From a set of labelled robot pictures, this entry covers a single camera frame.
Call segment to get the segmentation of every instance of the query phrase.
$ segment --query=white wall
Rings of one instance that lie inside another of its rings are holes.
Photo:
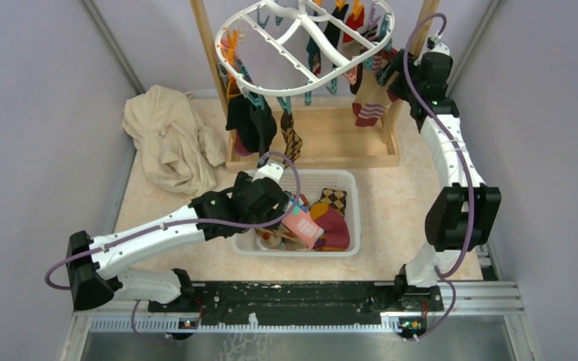
[[[212,37],[229,17],[255,2],[205,0]],[[443,0],[440,3],[439,11],[445,12],[452,19],[452,27],[446,30],[444,39],[450,44],[456,61],[461,58],[489,2]],[[278,3],[288,6],[295,1],[280,0]],[[404,47],[418,19],[422,0],[389,0],[388,3],[396,16],[394,46]],[[215,96],[214,83],[188,0],[98,0],[96,4],[146,89],[160,84],[182,91],[201,90],[196,93]],[[335,1],[324,0],[323,6],[331,11]],[[266,30],[278,37],[289,25],[289,21],[284,20],[280,26],[276,26],[272,16]],[[276,62],[279,59],[278,52],[266,43],[257,43],[257,37],[260,38],[249,29],[245,47],[240,51],[254,81],[273,88],[302,85],[305,79],[296,76],[299,73],[286,66],[288,62]],[[307,40],[308,35],[302,31],[300,37],[286,45],[305,64]],[[340,84],[339,88],[341,93],[348,93],[348,86]],[[325,94],[327,91],[322,88],[315,93]]]
[[[502,192],[491,242],[545,359],[578,359],[578,2],[508,0],[482,41],[456,99]]]
[[[0,360],[59,352],[71,297],[43,275],[113,215],[131,96],[77,1],[0,2]]]

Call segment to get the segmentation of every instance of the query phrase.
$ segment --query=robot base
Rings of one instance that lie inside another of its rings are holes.
[[[402,311],[420,311],[427,303],[428,311],[444,311],[444,302],[440,294],[440,287],[416,287],[406,282],[406,271],[403,265],[400,273],[395,276],[395,302],[392,305]]]

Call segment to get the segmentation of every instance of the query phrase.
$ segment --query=white plastic basket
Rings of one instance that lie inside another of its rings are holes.
[[[351,236],[349,247],[343,252],[318,252],[314,250],[270,250],[260,242],[260,237],[253,229],[246,233],[235,235],[232,238],[232,246],[235,252],[246,256],[272,256],[272,257],[348,257],[353,256],[360,250],[360,199],[357,195],[355,177],[348,171],[343,170],[299,170],[300,192],[313,204],[320,199],[324,188],[344,190],[347,192],[347,204],[345,209],[345,222]],[[280,180],[283,190],[296,192],[296,179],[290,169],[286,169]]]

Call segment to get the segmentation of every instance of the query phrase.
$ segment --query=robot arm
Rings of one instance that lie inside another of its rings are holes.
[[[94,238],[85,231],[73,234],[68,258],[91,253],[67,263],[75,310],[96,308],[112,299],[149,299],[186,307],[193,287],[185,271],[151,272],[130,267],[175,247],[247,230],[237,223],[278,218],[291,197],[278,185],[283,172],[284,167],[269,162],[253,178],[240,172],[234,187],[207,192],[189,205],[134,229]]]
[[[461,134],[458,107],[446,96],[448,88],[446,81],[451,73],[453,61],[449,48],[439,40],[439,35],[429,38],[423,54],[418,58],[409,55],[406,64],[415,89],[437,115],[443,127],[429,115],[418,98],[412,94],[403,73],[405,64],[403,51],[400,51],[381,71],[376,72],[376,78],[381,85],[388,86],[389,91],[411,105],[411,116],[431,150],[440,180],[440,194],[428,211],[424,222],[427,243],[396,276],[396,296],[403,308],[415,307],[421,301],[432,303],[434,300],[432,295],[437,291],[438,275],[435,267],[437,266],[440,272],[446,273],[458,262],[469,228],[468,184],[473,185],[475,196],[473,202],[475,207],[472,210],[475,217],[468,250],[488,240],[501,201],[500,190],[497,187],[487,187],[470,159]],[[391,84],[386,84],[386,80],[396,71],[399,74],[395,80]],[[445,128],[452,133],[453,139],[448,137]],[[459,156],[464,157],[468,172],[464,170]]]

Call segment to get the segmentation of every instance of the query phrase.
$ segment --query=cable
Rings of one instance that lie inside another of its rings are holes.
[[[294,177],[296,178],[296,194],[294,196],[294,204],[298,204],[299,203],[298,198],[300,197],[300,176],[298,175],[298,169],[296,168],[296,165],[293,162],[291,162],[291,159],[289,159],[283,153],[275,152],[275,151],[269,151],[269,152],[263,154],[261,159],[265,160],[265,159],[268,159],[270,156],[280,156],[291,167],[291,170],[294,172]],[[238,228],[244,228],[244,229],[266,228],[266,227],[272,226],[272,225],[282,221],[286,216],[288,216],[293,211],[293,209],[294,209],[293,207],[288,207],[287,210],[280,217],[278,217],[274,220],[270,220],[269,222],[258,223],[258,224],[237,223],[237,222],[230,222],[228,220],[213,220],[213,219],[209,219],[209,218],[199,218],[199,219],[195,219],[195,220],[175,220],[172,222],[165,222],[164,226],[170,227],[170,226],[180,226],[183,224],[210,223],[210,224],[220,224],[222,226],[238,227]],[[45,277],[44,277],[45,283],[48,286],[50,286],[54,289],[57,289],[57,290],[70,290],[70,286],[63,286],[60,284],[55,284],[50,279],[50,276],[57,269],[63,267],[64,265],[67,265],[70,262],[74,262],[77,259],[81,259],[81,258],[86,257],[86,256],[91,256],[95,253],[102,252],[102,251],[107,250],[107,249],[112,248],[112,247],[116,247],[119,244],[125,243],[127,241],[131,241],[134,238],[141,237],[143,235],[146,235],[146,234],[158,231],[158,230],[161,230],[160,226],[152,226],[152,227],[143,229],[141,231],[138,231],[136,233],[132,233],[131,235],[127,235],[125,237],[117,239],[116,241],[112,241],[110,243],[104,244],[102,247],[93,248],[91,250],[85,250],[83,252],[76,253],[75,255],[72,255],[66,259],[63,259],[60,262],[58,262],[56,265],[53,265],[52,267],[50,267],[50,269],[48,269],[47,272],[45,272]]]
[[[457,139],[455,139],[453,134],[440,121],[440,119],[437,117],[437,114],[435,114],[433,112],[433,110],[427,105],[427,103],[424,101],[424,99],[420,96],[420,93],[418,93],[418,90],[415,88],[415,85],[413,84],[413,80],[411,79],[411,73],[409,71],[409,64],[407,62],[407,59],[409,58],[409,50],[411,49],[411,44],[413,42],[413,38],[418,34],[420,29],[422,28],[422,26],[426,22],[428,22],[429,20],[432,20],[436,17],[439,17],[442,19],[442,27],[438,31],[438,35],[441,35],[442,33],[444,33],[444,29],[446,28],[446,15],[441,14],[441,13],[435,13],[435,14],[429,15],[424,20],[422,20],[420,23],[418,23],[418,25],[411,32],[411,35],[409,36],[409,40],[406,42],[406,46],[404,47],[404,57],[403,57],[403,59],[404,59],[404,77],[406,78],[406,83],[409,85],[409,88],[411,89],[411,93],[413,94],[413,96],[415,96],[415,99],[417,99],[417,101],[424,108],[424,110],[427,112],[427,114],[430,117],[432,117],[433,120],[435,120],[435,123],[442,129],[444,134],[446,134],[446,137],[451,141],[451,143],[453,144],[453,147],[455,148],[455,152],[458,155],[458,159],[460,160],[460,164],[464,170],[464,175],[467,179],[468,208],[469,208],[468,209],[468,219],[467,219],[467,232],[466,232],[466,235],[464,236],[464,245],[462,246],[462,249],[460,251],[460,256],[458,257],[458,260],[455,262],[453,267],[451,267],[451,269],[449,269],[449,271],[446,273],[442,273],[440,271],[440,268],[437,265],[434,267],[435,273],[437,273],[437,277],[439,277],[441,281],[446,282],[451,287],[451,291],[452,291],[451,304],[446,309],[446,312],[444,312],[444,314],[440,317],[440,319],[437,322],[435,322],[435,324],[432,325],[431,328],[427,329],[427,331],[423,335],[416,336],[415,338],[407,338],[406,339],[407,341],[420,341],[420,340],[422,340],[423,338],[425,338],[426,336],[431,334],[440,324],[442,324],[442,322],[444,322],[444,320],[448,317],[448,315],[451,313],[451,311],[453,311],[453,308],[455,307],[455,301],[457,300],[458,295],[457,295],[457,292],[455,290],[455,285],[453,285],[453,283],[451,281],[449,281],[447,278],[452,276],[458,270],[458,268],[460,268],[460,265],[464,261],[464,257],[466,256],[466,254],[468,252],[468,248],[470,246],[470,239],[471,239],[471,235],[473,234],[473,225],[475,223],[475,190],[473,188],[473,180],[470,179],[470,172],[468,170],[468,163],[467,163],[466,158],[464,157],[464,153],[462,152],[461,145],[459,144],[459,141]]]
[[[142,341],[145,341],[149,344],[168,344],[170,342],[173,342],[174,340],[172,338],[166,338],[164,340],[153,340],[151,338],[147,338],[136,329],[136,311],[138,310],[138,305],[140,304],[141,300],[140,299],[136,300],[136,304],[132,309],[132,316],[129,319],[129,324],[132,327],[132,332],[134,332],[134,335],[136,335],[136,337],[140,338]]]
[[[174,341],[173,338],[166,338],[164,340],[153,340],[151,338],[145,337],[136,329],[136,311],[138,310],[138,305],[141,304],[141,301],[142,300],[140,300],[140,299],[136,300],[136,304],[134,305],[134,308],[132,309],[132,316],[129,319],[129,324],[132,327],[132,332],[134,332],[134,335],[136,335],[136,337],[140,338],[142,341],[148,342],[150,344],[168,344],[168,343]],[[200,303],[200,301],[198,299],[194,299],[193,301],[200,305],[200,310],[198,311],[198,318],[196,318],[196,326],[185,327],[186,329],[198,328],[199,323],[200,323],[200,319],[202,318],[202,303]]]
[[[411,73],[409,71],[409,65],[406,61],[409,58],[409,50],[411,48],[411,43],[413,42],[413,38],[418,34],[418,32],[420,31],[422,26],[427,21],[429,21],[433,18],[436,18],[436,17],[441,18],[443,21],[442,27],[438,31],[438,35],[441,35],[442,33],[444,33],[444,28],[446,27],[446,15],[441,14],[441,13],[435,13],[435,14],[429,15],[424,20],[422,20],[415,27],[415,29],[413,29],[413,31],[411,32],[411,35],[409,36],[409,40],[406,42],[406,46],[404,47],[404,57],[403,58],[404,58],[404,77],[406,78],[406,83],[409,85],[409,88],[411,89],[411,93],[413,94],[413,96],[415,96],[415,99],[417,99],[417,101],[424,108],[424,110],[428,113],[428,115],[430,117],[432,117],[433,120],[435,120],[435,123],[437,124],[437,126],[440,129],[442,129],[444,134],[446,134],[446,137],[453,144],[453,147],[455,148],[455,152],[458,155],[458,159],[460,160],[460,164],[462,165],[462,168],[464,170],[464,176],[467,179],[468,208],[469,208],[468,219],[467,219],[467,233],[464,236],[464,245],[462,245],[462,250],[460,252],[460,256],[458,257],[458,260],[455,262],[453,267],[451,269],[449,269],[448,272],[446,272],[444,274],[440,274],[444,278],[447,278],[447,277],[451,277],[458,270],[458,268],[460,268],[460,265],[464,261],[464,257],[467,255],[468,248],[470,246],[470,239],[471,239],[471,236],[473,234],[473,225],[475,223],[475,190],[473,188],[473,180],[470,179],[470,172],[468,170],[469,167],[468,167],[467,160],[464,157],[464,153],[462,152],[462,149],[461,149],[461,146],[460,146],[458,140],[455,139],[453,134],[446,128],[446,126],[437,117],[437,114],[435,114],[433,112],[433,110],[431,110],[431,108],[427,105],[427,103],[424,101],[424,99],[420,96],[420,93],[418,93],[418,90],[415,88],[415,85],[413,84],[413,80],[411,80]]]
[[[435,322],[434,325],[428,328],[425,333],[415,338],[405,338],[405,340],[407,341],[420,342],[420,340],[430,335],[440,324],[442,324],[442,322],[444,322],[444,320],[446,320],[446,318],[449,316],[449,314],[451,313],[451,311],[453,311],[453,308],[455,307],[455,302],[458,299],[458,294],[457,291],[455,290],[455,285],[453,284],[453,282],[447,280],[446,278],[444,278],[444,276],[442,276],[442,273],[440,272],[440,268],[438,266],[435,266],[435,272],[437,273],[437,276],[440,278],[442,282],[446,282],[449,285],[449,287],[451,287],[452,291],[451,304],[446,309],[446,312],[444,312],[444,314],[440,317],[440,319],[437,322]]]

